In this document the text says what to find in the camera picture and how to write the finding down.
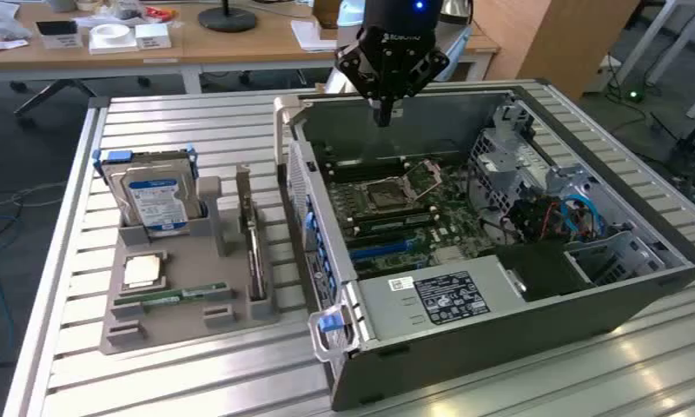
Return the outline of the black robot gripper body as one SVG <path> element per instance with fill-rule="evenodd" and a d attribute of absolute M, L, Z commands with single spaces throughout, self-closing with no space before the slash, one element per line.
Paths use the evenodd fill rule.
<path fill-rule="evenodd" d="M 368 1 L 357 42 L 380 78 L 384 99 L 384 58 L 400 50 L 414 50 L 421 56 L 436 45 L 434 28 L 440 1 Z"/>

